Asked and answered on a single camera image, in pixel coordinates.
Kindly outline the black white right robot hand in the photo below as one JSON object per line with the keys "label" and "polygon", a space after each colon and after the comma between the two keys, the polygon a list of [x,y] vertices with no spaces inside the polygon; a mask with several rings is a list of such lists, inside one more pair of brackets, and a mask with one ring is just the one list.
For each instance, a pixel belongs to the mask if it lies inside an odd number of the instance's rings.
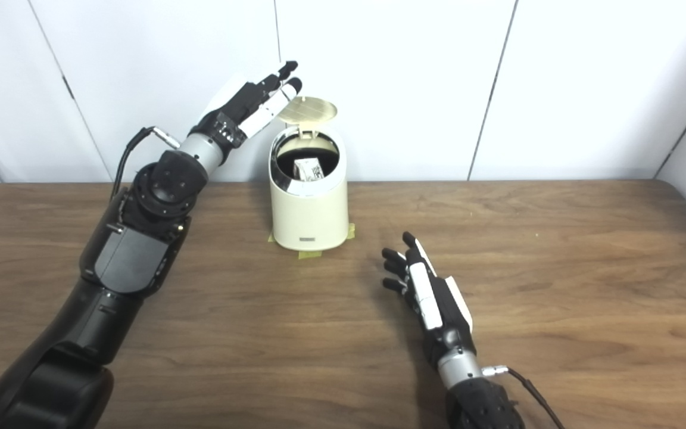
{"label": "black white right robot hand", "polygon": [[402,296],[407,307],[417,315],[422,329],[422,350],[433,369],[450,353],[477,356],[471,316],[461,292],[447,277],[436,274],[421,242],[409,231],[403,232],[407,246],[400,253],[383,248],[383,268],[389,275],[384,288]]}

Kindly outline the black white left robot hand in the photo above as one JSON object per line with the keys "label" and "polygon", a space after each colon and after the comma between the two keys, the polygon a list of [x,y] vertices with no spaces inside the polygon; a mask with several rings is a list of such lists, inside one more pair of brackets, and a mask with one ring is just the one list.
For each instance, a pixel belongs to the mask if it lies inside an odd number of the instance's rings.
{"label": "black white left robot hand", "polygon": [[297,68],[297,61],[286,61],[261,81],[245,82],[191,128],[180,149],[207,169],[223,165],[232,150],[264,130],[300,94],[302,81],[293,77]]}

